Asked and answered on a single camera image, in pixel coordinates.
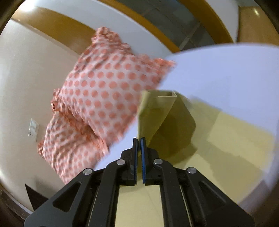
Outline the khaki pants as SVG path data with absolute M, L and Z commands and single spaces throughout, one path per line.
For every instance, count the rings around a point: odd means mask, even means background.
M 163 152 L 175 167 L 194 167 L 254 218 L 257 226 L 275 225 L 278 207 L 277 123 L 268 131 L 219 108 L 186 102 L 196 128 L 188 147 Z

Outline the dark bedside furniture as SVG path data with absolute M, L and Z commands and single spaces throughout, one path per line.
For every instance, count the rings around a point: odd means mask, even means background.
M 33 210 L 37 210 L 42 204 L 44 204 L 48 200 L 47 197 L 41 195 L 40 193 L 29 187 L 27 184 L 25 184 L 25 189 Z

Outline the left polka dot pillow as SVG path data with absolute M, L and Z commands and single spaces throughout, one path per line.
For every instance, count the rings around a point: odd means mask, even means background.
M 82 170 L 93 169 L 109 153 L 109 148 L 89 126 L 71 114 L 54 112 L 37 152 L 67 184 Z

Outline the polka dot pillow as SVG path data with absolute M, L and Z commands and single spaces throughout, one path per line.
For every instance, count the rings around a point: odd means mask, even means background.
M 175 63 L 133 54 L 107 27 L 98 28 L 91 42 L 55 92 L 52 106 L 111 145 L 134 120 L 141 93 L 157 88 Z
M 89 126 L 71 114 L 54 112 L 37 152 L 67 184 L 82 170 L 93 169 L 109 153 L 109 148 Z

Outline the right polka dot pillow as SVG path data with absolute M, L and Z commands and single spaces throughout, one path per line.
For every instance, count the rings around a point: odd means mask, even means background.
M 175 63 L 133 54 L 107 27 L 98 28 L 91 42 L 55 92 L 52 106 L 111 145 L 134 120 L 141 93 L 157 88 Z

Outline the wooden framed glass door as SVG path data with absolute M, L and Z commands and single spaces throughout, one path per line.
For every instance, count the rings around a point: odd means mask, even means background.
M 135 53 L 165 57 L 206 45 L 235 43 L 236 1 L 21 1 L 14 21 L 82 53 L 108 27 Z

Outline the white wall socket plate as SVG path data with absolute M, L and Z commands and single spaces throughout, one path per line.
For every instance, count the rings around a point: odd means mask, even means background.
M 29 129 L 28 129 L 28 137 L 30 137 L 33 142 L 37 142 L 39 128 L 40 128 L 40 124 L 36 122 L 33 118 L 31 118 Z

